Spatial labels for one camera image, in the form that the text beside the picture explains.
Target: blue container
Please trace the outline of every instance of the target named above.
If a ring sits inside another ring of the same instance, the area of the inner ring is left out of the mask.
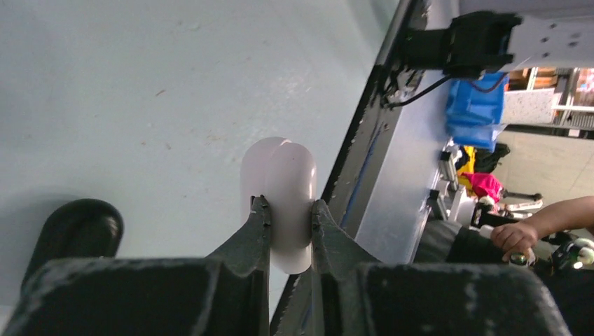
[[[491,151],[495,150],[497,136],[502,130],[501,125],[470,125],[448,123],[448,133],[455,143],[465,146],[474,146]]]
[[[474,83],[480,88],[491,88],[503,73],[488,73],[483,79]],[[452,83],[445,114],[451,123],[467,125],[500,124],[503,116],[503,100],[506,77],[499,86],[489,92],[482,93],[475,90],[469,81],[456,80]]]
[[[503,73],[486,74],[474,82],[480,88],[491,88]],[[448,132],[459,145],[475,146],[495,150],[499,125],[503,116],[503,101],[506,77],[489,93],[475,90],[466,80],[455,80],[450,88],[445,108]]]

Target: pink object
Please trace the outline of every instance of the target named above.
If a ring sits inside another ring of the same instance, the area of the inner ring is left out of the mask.
[[[499,202],[503,185],[495,176],[486,173],[462,173],[462,175],[470,181],[472,191],[478,198],[490,196],[496,202]]]

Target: dust spot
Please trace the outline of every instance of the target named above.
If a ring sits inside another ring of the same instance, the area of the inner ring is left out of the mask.
[[[187,30],[191,31],[191,32],[197,32],[200,30],[200,28],[202,28],[202,25],[200,23],[194,23],[194,24],[190,24],[186,27]]]
[[[219,140],[225,140],[225,139],[227,139],[227,137],[224,135],[219,136],[219,135],[209,134],[209,136],[207,136],[206,139],[208,139],[210,141],[219,141]]]
[[[464,287],[464,293],[466,294],[466,311],[470,316],[474,315],[474,311],[476,310],[477,306],[477,299],[478,294],[476,292],[476,287],[474,286],[473,282],[468,283]]]

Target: hand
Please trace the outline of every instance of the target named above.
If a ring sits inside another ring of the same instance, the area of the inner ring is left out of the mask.
[[[505,252],[503,261],[509,261],[512,253],[520,252],[527,255],[528,250],[538,241],[538,232],[532,225],[517,222],[493,229],[491,240]]]

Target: yellow object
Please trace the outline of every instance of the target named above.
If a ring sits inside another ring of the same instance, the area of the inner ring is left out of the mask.
[[[474,149],[473,146],[464,146],[464,150],[466,151],[466,153],[468,153],[468,156],[470,157],[468,162],[460,167],[460,169],[458,169],[458,181],[460,182],[460,184],[462,184],[464,187],[466,187],[466,190],[470,195],[474,195],[474,192],[472,191],[472,185],[470,184],[470,181],[468,181],[467,178],[462,176],[462,173],[474,173],[474,162],[476,161],[476,150]]]

